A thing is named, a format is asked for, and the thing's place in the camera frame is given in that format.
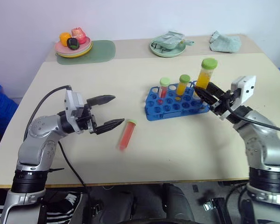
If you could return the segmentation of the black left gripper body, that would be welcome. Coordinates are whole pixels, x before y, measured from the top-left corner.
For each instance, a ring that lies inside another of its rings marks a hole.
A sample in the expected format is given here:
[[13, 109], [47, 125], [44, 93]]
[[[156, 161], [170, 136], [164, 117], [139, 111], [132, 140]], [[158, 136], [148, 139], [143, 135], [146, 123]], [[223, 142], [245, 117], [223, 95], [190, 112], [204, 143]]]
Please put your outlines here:
[[88, 130], [90, 134], [97, 133], [97, 123], [95, 116], [91, 113], [91, 106], [84, 105], [82, 115], [76, 119], [76, 123], [80, 130]]

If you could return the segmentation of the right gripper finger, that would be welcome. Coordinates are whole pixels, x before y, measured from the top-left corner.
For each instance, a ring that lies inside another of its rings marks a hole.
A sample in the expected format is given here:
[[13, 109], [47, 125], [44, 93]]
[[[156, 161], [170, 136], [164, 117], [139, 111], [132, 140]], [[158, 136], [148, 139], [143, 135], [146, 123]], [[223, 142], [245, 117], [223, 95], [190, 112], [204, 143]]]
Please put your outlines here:
[[212, 96], [222, 96], [224, 95], [224, 91], [221, 90], [218, 86], [216, 86], [214, 83], [209, 82], [207, 86], [207, 91], [212, 95]]
[[198, 95], [198, 97], [208, 105], [215, 104], [218, 99], [216, 96], [212, 96], [207, 89], [204, 89], [202, 87], [195, 86], [194, 87], [195, 93]]

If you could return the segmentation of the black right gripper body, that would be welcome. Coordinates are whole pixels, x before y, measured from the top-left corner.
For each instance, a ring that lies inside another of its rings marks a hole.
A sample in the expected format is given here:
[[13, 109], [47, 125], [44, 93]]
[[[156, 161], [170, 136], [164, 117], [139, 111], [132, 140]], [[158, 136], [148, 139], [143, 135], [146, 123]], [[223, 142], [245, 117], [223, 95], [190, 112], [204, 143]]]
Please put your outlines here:
[[228, 111], [227, 106], [234, 100], [233, 93], [228, 90], [217, 97], [217, 102], [210, 106], [210, 110], [217, 116], [223, 115]]

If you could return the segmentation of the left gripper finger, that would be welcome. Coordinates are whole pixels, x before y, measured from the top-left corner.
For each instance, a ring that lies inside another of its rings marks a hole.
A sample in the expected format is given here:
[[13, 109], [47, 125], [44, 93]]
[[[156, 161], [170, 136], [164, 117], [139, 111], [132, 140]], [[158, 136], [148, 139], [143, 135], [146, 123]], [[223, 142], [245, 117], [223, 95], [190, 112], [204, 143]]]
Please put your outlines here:
[[106, 133], [106, 132], [111, 131], [112, 129], [116, 128], [124, 121], [125, 121], [125, 119], [113, 119], [113, 120], [107, 121], [103, 125], [95, 127], [93, 132], [96, 135]]
[[114, 95], [101, 95], [86, 100], [88, 105], [103, 105], [115, 99]]

